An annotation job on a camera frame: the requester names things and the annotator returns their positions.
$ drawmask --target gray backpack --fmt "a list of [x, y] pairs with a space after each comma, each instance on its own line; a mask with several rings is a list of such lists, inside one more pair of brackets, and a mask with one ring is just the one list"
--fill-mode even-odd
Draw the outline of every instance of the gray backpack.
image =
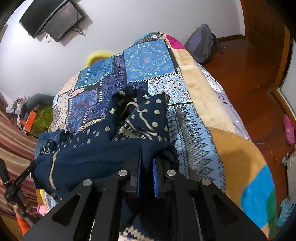
[[204, 23], [195, 30], [184, 46], [196, 62], [204, 64], [211, 60], [217, 44], [216, 36]]

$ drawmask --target bed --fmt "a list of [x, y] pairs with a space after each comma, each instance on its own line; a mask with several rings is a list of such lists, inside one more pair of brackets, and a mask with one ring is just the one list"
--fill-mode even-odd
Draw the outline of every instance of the bed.
[[[177, 149], [180, 172], [212, 180], [267, 237], [274, 236], [275, 187], [261, 152], [218, 81], [172, 36], [146, 34], [77, 73], [55, 97], [51, 131], [87, 131], [106, 117], [110, 97], [126, 85], [170, 96], [165, 141]], [[56, 205], [46, 193], [45, 201], [49, 210]]]

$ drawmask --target striped curtain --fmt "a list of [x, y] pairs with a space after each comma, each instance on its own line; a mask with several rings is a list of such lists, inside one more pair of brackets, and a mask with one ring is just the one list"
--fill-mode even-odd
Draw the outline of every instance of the striped curtain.
[[[5, 111], [6, 107], [7, 103], [0, 93], [0, 158], [5, 161], [10, 178], [16, 179], [30, 165], [37, 139], [23, 134], [14, 126], [12, 115]], [[21, 190], [36, 207], [36, 188], [33, 180], [27, 178], [23, 182]], [[0, 213], [15, 217], [4, 198], [4, 192], [4, 186], [0, 181]]]

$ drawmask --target human hand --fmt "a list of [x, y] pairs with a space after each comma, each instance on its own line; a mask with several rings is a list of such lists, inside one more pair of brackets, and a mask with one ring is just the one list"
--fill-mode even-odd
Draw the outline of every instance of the human hand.
[[[26, 207], [26, 212], [29, 213], [29, 214], [31, 214], [33, 217], [35, 217], [36, 210], [35, 209], [32, 209], [32, 205], [29, 203], [28, 198], [24, 197], [23, 204]], [[17, 215], [17, 217], [19, 219], [22, 219], [23, 220], [24, 218], [20, 214], [19, 206], [17, 204], [14, 204], [13, 205], [13, 209], [14, 209], [14, 212]]]

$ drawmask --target pink shoe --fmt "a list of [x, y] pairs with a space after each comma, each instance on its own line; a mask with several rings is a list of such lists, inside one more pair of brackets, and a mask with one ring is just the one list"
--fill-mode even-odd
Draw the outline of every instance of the pink shoe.
[[284, 127], [285, 127], [285, 138], [286, 141], [290, 145], [294, 145], [295, 137], [294, 137], [294, 125], [292, 121], [289, 119], [289, 116], [285, 114], [284, 116]]

